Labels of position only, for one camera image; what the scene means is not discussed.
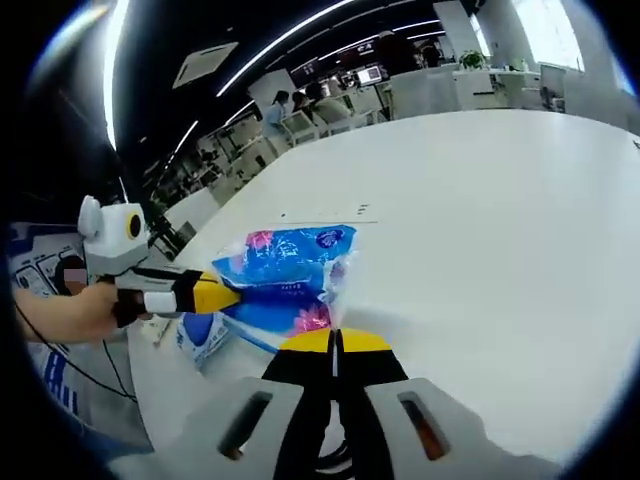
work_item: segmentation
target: white table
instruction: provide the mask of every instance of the white table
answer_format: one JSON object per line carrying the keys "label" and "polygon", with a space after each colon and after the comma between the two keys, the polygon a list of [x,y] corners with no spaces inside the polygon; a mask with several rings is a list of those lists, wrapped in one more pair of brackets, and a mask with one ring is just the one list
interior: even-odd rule
{"label": "white table", "polygon": [[[496,95],[497,92],[494,90],[491,75],[498,77],[505,87],[509,86],[517,92],[521,92],[523,89],[531,90],[533,87],[536,90],[535,98],[540,98],[539,73],[516,72],[502,69],[459,70],[453,72],[453,80],[456,85],[460,110],[507,107],[504,100]],[[523,107],[519,102],[517,105],[511,106],[517,108]]]}
{"label": "white table", "polygon": [[173,205],[167,210],[165,216],[175,230],[180,230],[186,222],[189,222],[196,231],[199,231],[219,209],[220,205],[213,198],[209,188],[204,187]]}
{"label": "white table", "polygon": [[[566,464],[606,421],[640,338],[637,137],[527,111],[431,115],[287,152],[229,201],[178,262],[279,222],[359,225],[344,323],[382,334],[516,454]],[[271,356],[237,338],[204,375],[135,328],[130,356],[155,446]]]}

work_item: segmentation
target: blue package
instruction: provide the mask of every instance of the blue package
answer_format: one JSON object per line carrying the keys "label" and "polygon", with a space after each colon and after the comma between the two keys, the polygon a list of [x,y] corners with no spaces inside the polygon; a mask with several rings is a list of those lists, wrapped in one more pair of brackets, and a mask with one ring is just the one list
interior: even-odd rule
{"label": "blue package", "polygon": [[200,369],[227,340],[228,333],[222,313],[185,313],[178,323],[176,343]]}
{"label": "blue package", "polygon": [[286,336],[330,326],[355,233],[333,225],[249,234],[242,253],[213,262],[225,283],[242,291],[242,302],[224,313]]}

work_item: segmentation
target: yellow handle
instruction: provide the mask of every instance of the yellow handle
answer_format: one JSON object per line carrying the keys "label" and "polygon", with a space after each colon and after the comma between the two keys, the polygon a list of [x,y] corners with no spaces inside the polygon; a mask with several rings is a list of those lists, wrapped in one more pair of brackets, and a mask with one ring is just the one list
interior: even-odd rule
{"label": "yellow handle", "polygon": [[238,303],[240,294],[210,273],[203,272],[193,287],[193,301],[194,313],[213,313]]}

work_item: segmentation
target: fluorescent light strip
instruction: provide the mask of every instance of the fluorescent light strip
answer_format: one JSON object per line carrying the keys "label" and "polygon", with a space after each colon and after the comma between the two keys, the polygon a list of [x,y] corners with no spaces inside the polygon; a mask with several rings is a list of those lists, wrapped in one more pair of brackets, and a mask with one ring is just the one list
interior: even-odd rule
{"label": "fluorescent light strip", "polygon": [[327,53],[326,55],[320,57],[318,60],[324,60],[325,58],[330,57],[331,55],[335,55],[336,53],[344,52],[345,50],[348,50],[351,47],[355,47],[356,45],[359,45],[360,43],[364,43],[366,41],[369,41],[369,40],[371,40],[373,38],[376,38],[377,36],[378,36],[377,34],[376,35],[371,35],[370,37],[363,38],[362,40],[358,40],[357,42],[350,43],[346,47],[342,47],[342,48],[339,48],[338,50],[335,50],[335,51],[333,51],[331,53]]}
{"label": "fluorescent light strip", "polygon": [[[313,36],[311,36],[311,37],[307,38],[306,40],[304,40],[304,41],[302,41],[302,42],[300,42],[298,45],[296,45],[295,47],[293,47],[291,50],[287,51],[287,54],[289,54],[289,53],[291,53],[291,52],[294,52],[294,51],[295,51],[295,50],[297,50],[298,48],[302,47],[304,44],[306,44],[306,43],[308,43],[308,42],[310,42],[310,41],[312,41],[312,40],[314,40],[314,39],[318,38],[320,35],[324,35],[325,33],[327,33],[327,32],[328,32],[328,31],[330,31],[330,30],[333,30],[333,29],[335,29],[335,28],[337,28],[337,27],[341,27],[342,25],[345,25],[345,24],[349,23],[350,21],[355,20],[356,18],[364,17],[365,15],[369,15],[370,13],[375,13],[375,12],[377,12],[377,11],[384,10],[384,9],[386,9],[386,8],[391,8],[391,7],[395,7],[396,5],[402,5],[402,4],[404,4],[404,3],[409,3],[409,2],[414,2],[414,1],[415,1],[415,0],[403,0],[402,2],[390,3],[389,5],[386,5],[386,6],[384,6],[384,7],[374,8],[373,10],[369,10],[368,12],[364,12],[364,13],[361,13],[361,14],[356,15],[356,16],[354,16],[354,17],[347,18],[346,20],[343,20],[343,21],[342,21],[342,22],[340,22],[340,23],[336,23],[336,24],[335,24],[334,26],[332,26],[331,28],[325,28],[323,31],[318,32],[318,33],[316,33],[315,35],[313,35]],[[272,63],[271,63],[267,68],[272,67],[273,65],[275,65],[275,64],[276,64],[278,61],[280,61],[281,59],[282,59],[282,57],[280,57],[280,58],[279,58],[278,60],[276,60],[275,62],[272,62]]]}
{"label": "fluorescent light strip", "polygon": [[240,110],[238,110],[236,113],[234,113],[229,120],[227,120],[226,122],[224,122],[223,127],[226,127],[227,125],[229,125],[231,122],[233,122],[238,115],[240,115],[242,112],[244,112],[247,108],[249,108],[251,105],[253,105],[254,103],[256,103],[254,100],[251,100],[249,103],[247,103],[244,107],[242,107]]}
{"label": "fluorescent light strip", "polygon": [[344,25],[345,23],[349,23],[349,22],[355,20],[356,18],[364,17],[365,15],[369,15],[370,13],[375,13],[375,12],[378,12],[380,10],[384,10],[385,8],[387,8],[387,7],[384,6],[384,7],[374,8],[373,10],[369,10],[368,12],[361,13],[359,15],[356,15],[355,17],[347,18],[346,20],[343,20],[340,23],[336,23],[333,27],[334,28],[335,27],[340,27],[340,26]]}
{"label": "fluorescent light strip", "polygon": [[[420,22],[420,23],[414,23],[412,25],[405,25],[404,27],[394,28],[393,31],[397,32],[398,30],[404,30],[405,28],[417,27],[417,26],[420,26],[420,25],[427,25],[427,24],[431,24],[431,23],[440,23],[440,20],[429,20],[428,22]],[[324,60],[325,58],[328,58],[331,55],[335,55],[336,53],[344,52],[345,50],[348,50],[351,47],[355,47],[356,45],[358,45],[360,43],[363,43],[363,42],[366,42],[368,40],[371,40],[372,38],[376,38],[377,36],[378,35],[371,35],[370,37],[363,38],[362,40],[358,40],[357,42],[350,43],[346,47],[342,47],[342,48],[339,48],[338,50],[335,50],[335,51],[333,51],[331,53],[327,53],[326,55],[320,57],[318,60]]]}
{"label": "fluorescent light strip", "polygon": [[116,149],[116,133],[113,126],[113,72],[116,65],[118,42],[127,14],[129,0],[119,0],[116,4],[106,32],[106,47],[104,52],[104,70],[102,71],[102,97],[104,102],[104,119],[107,123],[107,137],[113,149]]}
{"label": "fluorescent light strip", "polygon": [[442,35],[443,33],[447,33],[447,32],[445,32],[444,30],[441,30],[439,32],[423,33],[422,35],[414,35],[413,37],[407,37],[407,40],[413,40],[414,38],[429,37],[431,35]]}
{"label": "fluorescent light strip", "polygon": [[422,25],[431,25],[432,23],[440,23],[440,20],[429,20],[428,22],[420,22],[420,23],[414,23],[411,25],[405,25],[404,27],[394,28],[393,31],[399,32],[400,30],[406,30],[407,28],[420,27]]}
{"label": "fluorescent light strip", "polygon": [[296,25],[295,27],[287,30],[285,33],[283,33],[282,35],[280,35],[278,38],[276,38],[273,42],[271,42],[269,45],[267,45],[266,47],[264,47],[257,55],[255,55],[251,60],[249,60],[240,70],[238,70],[228,81],[227,83],[225,83],[222,88],[218,91],[218,93],[216,94],[216,97],[221,96],[224,92],[226,92],[231,85],[233,85],[247,70],[249,70],[258,60],[260,60],[262,57],[264,57],[267,53],[269,53],[271,50],[273,50],[277,45],[279,45],[280,43],[282,43],[283,41],[285,41],[287,38],[289,38],[291,35],[293,35],[294,33],[296,33],[298,30],[301,30],[302,28],[306,27],[307,25],[309,25],[310,23],[315,22],[316,20],[318,20],[319,18],[324,17],[325,15],[327,15],[328,13],[333,12],[334,10],[337,10],[339,8],[344,7],[345,5],[349,5],[350,3],[354,2],[355,0],[342,0],[341,2],[336,3],[335,5],[332,5],[328,8],[325,8],[324,10],[319,11],[318,13],[316,13],[315,15],[310,16],[309,18],[307,18],[306,20],[303,20],[302,22],[300,22],[298,25]]}
{"label": "fluorescent light strip", "polygon": [[291,70],[289,73],[293,73],[296,70],[300,70],[302,67],[304,67],[305,65],[307,65],[308,63],[313,62],[314,60],[317,60],[318,57],[313,57],[311,60],[307,60],[306,62],[304,62],[302,65],[300,65],[299,67],[294,68],[293,70]]}
{"label": "fluorescent light strip", "polygon": [[120,180],[120,188],[122,188],[122,196],[124,197],[124,203],[129,203],[129,196],[127,195],[127,189],[124,188],[124,182],[122,181],[122,177],[118,177]]}
{"label": "fluorescent light strip", "polygon": [[194,128],[196,128],[196,125],[198,124],[198,120],[196,120],[195,122],[193,122],[193,125],[191,125],[191,127],[189,127],[189,130],[187,130],[187,133],[184,134],[184,137],[182,137],[182,140],[180,140],[180,143],[178,144],[178,146],[176,147],[176,149],[173,151],[173,155],[171,156],[172,159],[175,156],[176,153],[178,153],[178,150],[180,150],[180,147],[182,146],[182,144],[184,142],[187,141],[187,137],[189,136],[189,134],[193,131]]}

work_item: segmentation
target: office chair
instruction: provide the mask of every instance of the office chair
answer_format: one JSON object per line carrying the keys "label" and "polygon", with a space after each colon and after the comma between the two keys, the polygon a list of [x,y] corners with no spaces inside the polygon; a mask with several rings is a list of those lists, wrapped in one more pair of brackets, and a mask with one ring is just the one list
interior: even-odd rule
{"label": "office chair", "polygon": [[323,125],[324,122],[319,122],[315,118],[314,120],[315,123],[300,110],[283,118],[282,126],[291,135],[293,144],[301,145],[329,135],[326,125]]}

